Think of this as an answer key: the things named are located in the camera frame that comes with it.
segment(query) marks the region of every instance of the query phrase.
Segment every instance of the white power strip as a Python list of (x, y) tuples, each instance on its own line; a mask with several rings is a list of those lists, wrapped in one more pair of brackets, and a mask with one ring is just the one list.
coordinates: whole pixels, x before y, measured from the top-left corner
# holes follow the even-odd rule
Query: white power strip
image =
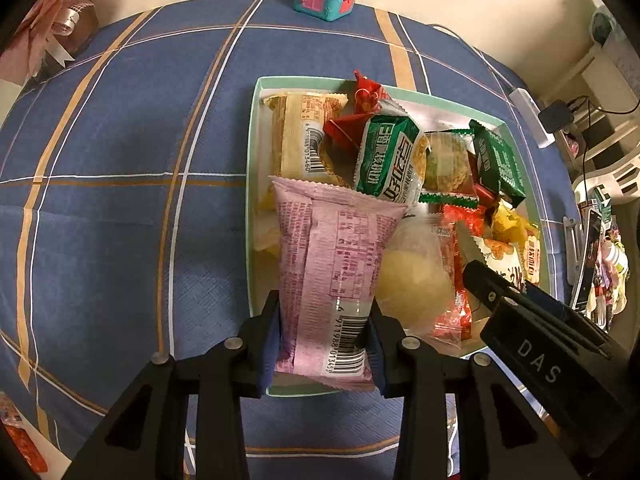
[(552, 134), (546, 132), (545, 127), (540, 122), (538, 118), (540, 109), (529, 92), (524, 88), (516, 88), (509, 94), (509, 99), (524, 117), (539, 148), (546, 148), (556, 140)]

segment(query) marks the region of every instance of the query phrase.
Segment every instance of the white cable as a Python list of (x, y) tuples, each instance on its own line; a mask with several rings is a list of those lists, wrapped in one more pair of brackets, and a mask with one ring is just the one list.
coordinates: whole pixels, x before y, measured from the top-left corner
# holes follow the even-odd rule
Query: white cable
[(428, 27), (434, 27), (434, 28), (442, 28), (443, 30), (446, 30), (447, 32), (449, 32), (450, 34), (452, 34), (453, 36), (455, 36), (456, 38), (458, 38), (460, 41), (462, 41), (462, 43), (464, 43), (469, 50), (471, 50), (474, 54), (476, 54), (476, 56), (478, 56), (482, 62), (486, 65), (486, 67), (493, 72), (495, 75), (497, 75), (500, 79), (502, 79), (502, 81), (510, 88), (510, 89), (514, 89), (513, 84), (511, 84), (511, 82), (505, 78), (505, 76), (503, 76), (500, 71), (493, 66), (491, 63), (489, 63), (486, 58), (482, 55), (482, 52), (480, 52), (478, 49), (476, 49), (476, 47), (472, 46), (471, 44), (467, 43), (455, 30), (451, 30), (449, 27), (446, 27), (445, 25), (441, 25), (439, 23), (429, 23)]

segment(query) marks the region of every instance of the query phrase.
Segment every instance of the barcode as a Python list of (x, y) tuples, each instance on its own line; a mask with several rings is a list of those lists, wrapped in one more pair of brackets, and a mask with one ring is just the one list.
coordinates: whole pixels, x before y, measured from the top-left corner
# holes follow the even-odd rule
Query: barcode
[(306, 162), (307, 173), (320, 173), (326, 171), (322, 161), (320, 160), (320, 144), (322, 143), (322, 137), (324, 133), (315, 128), (307, 127), (306, 134), (308, 135), (309, 151), (308, 161)]
[(364, 364), (363, 348), (356, 347), (356, 340), (362, 334), (367, 323), (366, 317), (340, 316), (342, 322), (338, 353), (335, 357), (334, 374), (356, 374)]

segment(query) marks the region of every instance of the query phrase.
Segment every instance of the white plastic chair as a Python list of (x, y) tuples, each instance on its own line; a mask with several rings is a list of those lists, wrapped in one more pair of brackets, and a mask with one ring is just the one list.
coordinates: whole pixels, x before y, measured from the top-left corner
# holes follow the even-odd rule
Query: white plastic chair
[[(624, 204), (640, 197), (640, 144), (616, 163), (587, 173), (584, 179), (587, 191), (602, 184), (611, 197), (612, 205)], [(581, 175), (574, 180), (576, 203), (587, 200), (584, 179)]]

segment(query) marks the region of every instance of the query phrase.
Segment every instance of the table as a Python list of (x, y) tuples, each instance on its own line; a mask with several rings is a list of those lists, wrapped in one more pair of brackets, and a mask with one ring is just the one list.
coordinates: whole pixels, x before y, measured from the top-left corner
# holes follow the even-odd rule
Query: table
[[(152, 352), (200, 354), (248, 316), (246, 138), (263, 75), (357, 68), (502, 118), (534, 188), (550, 293), (568, 298), (569, 177), (485, 65), (384, 10), (326, 23), (291, 7), (191, 0), (113, 23), (23, 92), (0, 130), (1, 386), (69, 457)], [(378, 394), (245, 400), (252, 478), (391, 478), (401, 413)]]

